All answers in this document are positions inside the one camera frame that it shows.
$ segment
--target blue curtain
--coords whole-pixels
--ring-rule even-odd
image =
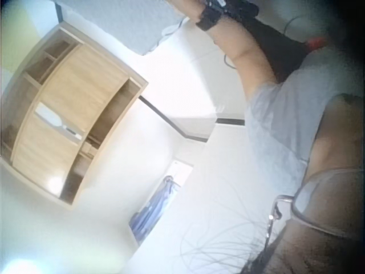
[[[180,186],[173,181],[171,176],[165,177],[163,187],[160,187],[160,190],[152,196],[141,212],[133,215],[129,226],[139,244],[143,242],[154,228],[179,189]]]

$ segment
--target wooden shelf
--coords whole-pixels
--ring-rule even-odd
[[[133,81],[128,80],[112,98],[101,116],[99,116],[99,119],[91,129],[88,138],[94,140],[97,144],[101,144],[139,90],[139,86]]]
[[[2,102],[1,138],[10,151],[13,150],[18,131],[39,91],[35,87],[37,84],[31,82],[26,75],[20,77]]]
[[[99,150],[146,86],[63,22],[31,50],[4,93],[1,160],[29,187],[72,208],[83,184],[93,180]],[[43,112],[35,111],[41,103]],[[78,135],[70,137],[60,124]]]
[[[68,46],[58,55],[58,57],[53,61],[52,65],[43,73],[39,79],[39,83],[43,84],[50,74],[55,70],[55,68],[60,64],[60,62],[70,53],[70,51],[76,46],[76,44],[68,44]]]
[[[64,183],[60,199],[72,204],[92,160],[78,154]]]
[[[60,58],[60,56],[67,50],[67,48],[70,46],[69,43],[67,43],[64,40],[61,40],[59,42],[54,43],[53,45],[50,45],[47,47],[44,51],[49,56],[53,57],[55,60]]]

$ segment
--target gray t-shirt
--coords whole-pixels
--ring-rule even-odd
[[[363,96],[363,75],[333,49],[309,54],[283,84],[262,85],[246,112],[250,144],[265,179],[283,194],[301,186],[329,101]]]

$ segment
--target dark wall trim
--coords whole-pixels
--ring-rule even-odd
[[[245,120],[218,118],[216,120],[216,124],[233,124],[235,126],[244,126]]]
[[[55,3],[58,23],[63,22],[62,8],[59,4]]]
[[[182,137],[206,143],[208,141],[207,138],[195,137],[187,135],[181,128],[179,128],[176,124],[174,124],[169,118],[167,118],[161,111],[159,111],[153,104],[147,101],[143,96],[139,96],[139,99],[146,104],[151,110],[153,110],[159,117],[161,117],[165,122],[167,122],[171,127],[173,127]]]

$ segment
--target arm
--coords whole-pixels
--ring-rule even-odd
[[[204,4],[199,0],[169,0],[192,21],[199,22]],[[223,16],[208,34],[215,44],[232,60],[241,77],[246,100],[249,101],[257,87],[276,83],[273,70],[252,35],[238,22]]]

